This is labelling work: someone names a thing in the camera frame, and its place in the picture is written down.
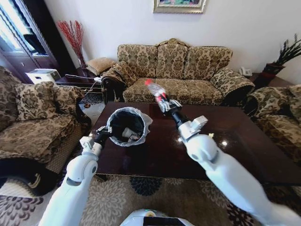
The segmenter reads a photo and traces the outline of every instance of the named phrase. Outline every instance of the vase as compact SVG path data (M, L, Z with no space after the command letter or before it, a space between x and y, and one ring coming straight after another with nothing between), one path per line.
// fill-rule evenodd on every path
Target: vase
M263 71L254 80L255 89L266 87L285 66L266 64Z
M86 62L84 60L83 54L81 52L77 53L77 58L79 60L79 66L81 69L85 69L87 67Z

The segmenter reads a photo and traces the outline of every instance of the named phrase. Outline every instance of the potted plant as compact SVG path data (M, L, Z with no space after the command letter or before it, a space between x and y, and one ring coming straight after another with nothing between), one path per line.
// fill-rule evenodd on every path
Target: potted plant
M277 61L271 64L266 64L263 71L258 75L254 81L255 88L267 86L272 79L276 77L285 66L287 61L301 55L301 39L298 39L297 34L294 36L294 42L290 45L289 40L286 40L280 50L280 55Z

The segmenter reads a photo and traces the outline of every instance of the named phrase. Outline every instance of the red decorative branches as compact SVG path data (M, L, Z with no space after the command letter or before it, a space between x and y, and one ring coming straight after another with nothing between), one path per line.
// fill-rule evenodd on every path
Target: red decorative branches
M84 28L81 23L76 21L58 21L58 27L61 29L68 42L72 46L74 52L78 55L81 54L81 44L83 42Z

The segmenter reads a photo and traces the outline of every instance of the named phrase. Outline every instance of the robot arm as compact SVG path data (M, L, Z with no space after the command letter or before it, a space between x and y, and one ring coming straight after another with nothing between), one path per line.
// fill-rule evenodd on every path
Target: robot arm
M163 114L176 123L187 154L199 163L209 179L237 207L252 214L263 225L299 226L301 217L286 206L268 200L261 184L235 158L224 153L208 135L199 134L207 119L200 116L192 122L180 113L174 100L163 98Z
M104 143L112 136L111 127L101 127L97 136L80 140L83 151L71 160L62 185L54 192L39 223L40 226L76 226L85 208L90 182L97 170L97 160Z

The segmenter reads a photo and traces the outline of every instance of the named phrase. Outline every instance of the plant pot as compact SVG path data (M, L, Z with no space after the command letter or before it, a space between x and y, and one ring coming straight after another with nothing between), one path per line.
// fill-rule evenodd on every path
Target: plant pot
M267 86L283 68L285 68L283 65L266 64L263 71L253 82L255 89Z

